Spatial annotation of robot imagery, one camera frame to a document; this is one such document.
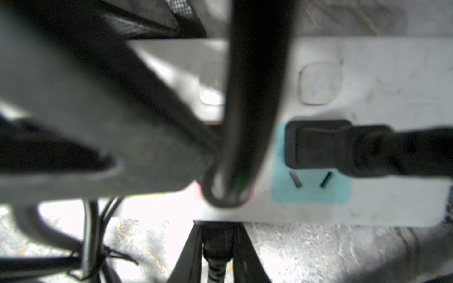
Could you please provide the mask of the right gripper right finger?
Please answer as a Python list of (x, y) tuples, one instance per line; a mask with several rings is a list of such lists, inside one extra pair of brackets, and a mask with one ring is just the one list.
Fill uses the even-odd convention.
[(234, 283), (271, 283), (243, 224), (234, 230), (232, 259)]

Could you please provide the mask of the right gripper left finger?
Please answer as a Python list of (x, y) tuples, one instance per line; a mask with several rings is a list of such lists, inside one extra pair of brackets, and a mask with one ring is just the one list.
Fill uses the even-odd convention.
[(167, 283), (200, 283), (202, 271), (202, 231), (194, 224)]

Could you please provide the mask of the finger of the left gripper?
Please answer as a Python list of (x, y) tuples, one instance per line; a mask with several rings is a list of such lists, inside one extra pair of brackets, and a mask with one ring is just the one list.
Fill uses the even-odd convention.
[(1, 136), (1, 202), (174, 192), (219, 141), (94, 1), (1, 2), (1, 100), (31, 133)]

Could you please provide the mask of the white multicolour power strip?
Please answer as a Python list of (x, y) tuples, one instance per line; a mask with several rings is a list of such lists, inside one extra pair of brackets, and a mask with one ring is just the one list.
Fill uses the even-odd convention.
[(315, 169), (297, 171), (302, 185), (296, 187), (283, 159), (284, 127), (296, 119), (347, 119), (398, 131), (451, 126), (452, 39), (295, 39), (276, 134), (252, 199), (219, 209), (192, 183), (182, 192), (145, 198), (145, 207), (198, 221), (434, 226), (443, 220), (452, 185), (447, 178), (357, 179)]

